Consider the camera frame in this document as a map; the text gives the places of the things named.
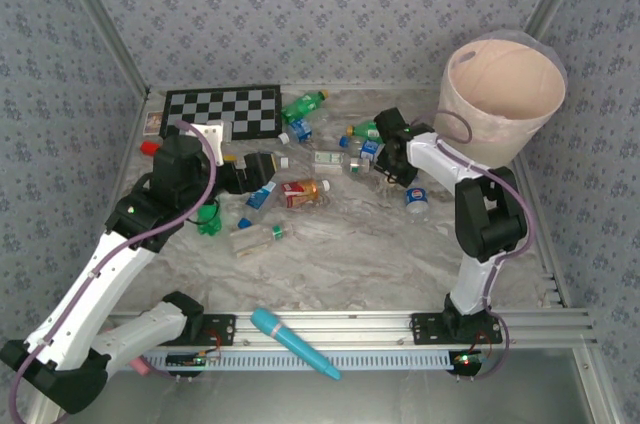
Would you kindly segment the clear bottle blue-white label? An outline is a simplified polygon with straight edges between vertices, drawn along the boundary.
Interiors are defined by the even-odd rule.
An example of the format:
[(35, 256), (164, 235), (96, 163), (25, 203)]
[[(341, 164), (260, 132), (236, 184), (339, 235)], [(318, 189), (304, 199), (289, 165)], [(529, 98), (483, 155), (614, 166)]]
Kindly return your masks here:
[(242, 206), (237, 228), (246, 229), (259, 224), (276, 201), (277, 190), (278, 185), (274, 181), (269, 181), (251, 193)]

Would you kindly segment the small green yellow-capped bottle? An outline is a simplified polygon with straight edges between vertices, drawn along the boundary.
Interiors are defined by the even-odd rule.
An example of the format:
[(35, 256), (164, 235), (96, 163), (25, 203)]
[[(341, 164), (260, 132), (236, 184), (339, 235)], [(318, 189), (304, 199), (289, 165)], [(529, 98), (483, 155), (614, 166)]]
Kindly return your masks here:
[(363, 121), (359, 124), (352, 124), (346, 128), (346, 135), (349, 137), (358, 136), (368, 140), (382, 143), (382, 138), (374, 121)]

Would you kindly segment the Pepsi bottle blue label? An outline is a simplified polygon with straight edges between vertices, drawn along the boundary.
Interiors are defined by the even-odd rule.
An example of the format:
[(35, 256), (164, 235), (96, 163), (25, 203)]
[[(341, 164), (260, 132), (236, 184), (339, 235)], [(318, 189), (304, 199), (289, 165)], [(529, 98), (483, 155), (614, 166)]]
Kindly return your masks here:
[(425, 216), (428, 213), (428, 194), (424, 187), (414, 185), (405, 191), (405, 210), (414, 217)]

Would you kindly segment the clear bottle green-white label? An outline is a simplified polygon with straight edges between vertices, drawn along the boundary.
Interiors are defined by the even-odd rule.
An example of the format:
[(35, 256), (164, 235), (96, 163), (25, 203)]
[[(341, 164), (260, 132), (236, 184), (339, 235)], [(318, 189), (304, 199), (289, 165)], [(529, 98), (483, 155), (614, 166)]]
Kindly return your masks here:
[(315, 151), (312, 170), (320, 175), (367, 174), (370, 161), (337, 151)]

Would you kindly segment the clear bottle green cap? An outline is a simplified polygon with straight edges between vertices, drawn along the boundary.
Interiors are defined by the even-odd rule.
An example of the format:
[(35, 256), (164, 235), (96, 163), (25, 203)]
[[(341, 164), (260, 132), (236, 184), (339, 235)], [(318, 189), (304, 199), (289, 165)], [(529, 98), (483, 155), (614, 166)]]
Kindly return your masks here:
[(231, 250), (237, 258), (245, 257), (268, 249), (275, 242), (289, 237), (292, 231), (292, 226), (284, 222), (238, 229), (229, 235)]

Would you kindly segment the blue-capped blue-label clear bottle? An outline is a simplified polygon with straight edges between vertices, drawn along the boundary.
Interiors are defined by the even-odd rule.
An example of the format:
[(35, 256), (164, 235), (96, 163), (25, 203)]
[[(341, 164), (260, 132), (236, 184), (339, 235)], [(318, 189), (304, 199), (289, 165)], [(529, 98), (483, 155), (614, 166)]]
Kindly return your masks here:
[(361, 136), (342, 136), (339, 146), (350, 157), (368, 160), (375, 164), (384, 150), (384, 144)]

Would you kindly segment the amber bottle red label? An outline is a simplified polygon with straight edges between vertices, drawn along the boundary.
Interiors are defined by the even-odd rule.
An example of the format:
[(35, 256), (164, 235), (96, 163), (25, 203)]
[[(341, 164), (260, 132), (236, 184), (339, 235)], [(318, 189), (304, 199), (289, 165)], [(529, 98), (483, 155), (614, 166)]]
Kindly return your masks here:
[(326, 193), (330, 189), (331, 184), (328, 180), (305, 179), (285, 182), (280, 185), (284, 206), (288, 209), (315, 202), (322, 193)]

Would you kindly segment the small green crushed bottle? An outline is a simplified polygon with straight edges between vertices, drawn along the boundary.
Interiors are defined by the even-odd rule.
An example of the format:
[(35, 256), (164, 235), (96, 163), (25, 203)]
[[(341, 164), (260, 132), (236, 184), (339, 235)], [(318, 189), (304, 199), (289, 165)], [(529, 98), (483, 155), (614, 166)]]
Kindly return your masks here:
[(196, 226), (200, 235), (214, 236), (222, 229), (220, 203), (217, 199), (198, 209)]

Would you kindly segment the black grey checkerboard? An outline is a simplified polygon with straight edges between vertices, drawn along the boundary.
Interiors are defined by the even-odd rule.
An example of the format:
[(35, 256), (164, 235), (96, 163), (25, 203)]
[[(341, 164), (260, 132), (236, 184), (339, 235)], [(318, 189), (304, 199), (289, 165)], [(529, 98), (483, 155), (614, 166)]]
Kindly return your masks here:
[(277, 138), (282, 132), (282, 94), (277, 84), (171, 90), (166, 93), (159, 135), (176, 134), (175, 122), (222, 120), (233, 141)]

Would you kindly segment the large green Sprite bottle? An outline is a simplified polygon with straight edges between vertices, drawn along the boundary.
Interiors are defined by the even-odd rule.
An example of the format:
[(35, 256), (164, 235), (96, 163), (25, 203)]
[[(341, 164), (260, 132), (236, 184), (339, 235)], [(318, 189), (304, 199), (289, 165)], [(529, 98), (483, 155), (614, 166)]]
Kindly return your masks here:
[(282, 117), (287, 123), (304, 118), (311, 112), (318, 110), (328, 97), (329, 92), (327, 90), (306, 93), (293, 103), (283, 107)]

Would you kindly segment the cyan marker pen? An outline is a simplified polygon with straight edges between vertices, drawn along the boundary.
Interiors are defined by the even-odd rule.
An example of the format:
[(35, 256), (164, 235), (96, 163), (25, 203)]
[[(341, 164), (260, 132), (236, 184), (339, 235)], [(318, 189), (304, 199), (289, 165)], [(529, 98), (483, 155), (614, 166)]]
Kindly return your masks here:
[(279, 342), (315, 371), (336, 381), (341, 379), (340, 371), (323, 354), (299, 337), (272, 312), (258, 308), (252, 313), (250, 321), (263, 334)]

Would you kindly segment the small circuit board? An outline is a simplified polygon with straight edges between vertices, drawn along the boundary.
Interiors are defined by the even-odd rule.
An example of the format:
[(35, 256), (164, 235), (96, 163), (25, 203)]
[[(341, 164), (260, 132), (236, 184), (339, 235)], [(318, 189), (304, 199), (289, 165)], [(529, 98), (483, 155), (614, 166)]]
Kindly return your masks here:
[(479, 350), (450, 352), (449, 358), (452, 365), (449, 373), (463, 377), (475, 377), (487, 360)]
[(194, 353), (169, 353), (165, 358), (166, 367), (195, 367), (204, 368), (218, 362), (221, 358), (219, 352), (200, 351)]

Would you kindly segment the grey metal lower panel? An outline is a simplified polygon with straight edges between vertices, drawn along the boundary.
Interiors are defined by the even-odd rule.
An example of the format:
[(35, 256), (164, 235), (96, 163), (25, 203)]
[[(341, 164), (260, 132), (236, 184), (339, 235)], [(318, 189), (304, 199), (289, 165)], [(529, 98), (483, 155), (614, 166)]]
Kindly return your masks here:
[(220, 373), (171, 383), (122, 373), (68, 424), (595, 424), (572, 371), (510, 366), (483, 382), (445, 372)]

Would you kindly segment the wide aluminium mounting rail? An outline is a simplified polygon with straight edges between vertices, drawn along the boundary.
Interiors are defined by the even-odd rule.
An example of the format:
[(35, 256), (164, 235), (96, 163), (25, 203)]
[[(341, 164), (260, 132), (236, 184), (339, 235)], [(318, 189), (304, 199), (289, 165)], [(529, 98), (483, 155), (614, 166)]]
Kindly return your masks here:
[(417, 311), (281, 311), (280, 320), (319, 350), (395, 350), (415, 346), (463, 349), (484, 345), (496, 351), (513, 348), (557, 349), (594, 346), (597, 338), (583, 309), (500, 310), (507, 324), (501, 344), (416, 345), (410, 318)]

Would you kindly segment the aluminium frame leg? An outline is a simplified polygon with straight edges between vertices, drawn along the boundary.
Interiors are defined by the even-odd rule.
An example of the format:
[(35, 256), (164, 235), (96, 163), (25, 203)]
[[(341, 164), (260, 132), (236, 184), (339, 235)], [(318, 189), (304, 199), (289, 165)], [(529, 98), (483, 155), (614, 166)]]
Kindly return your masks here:
[(573, 355), (595, 424), (626, 424), (599, 349), (577, 347)]

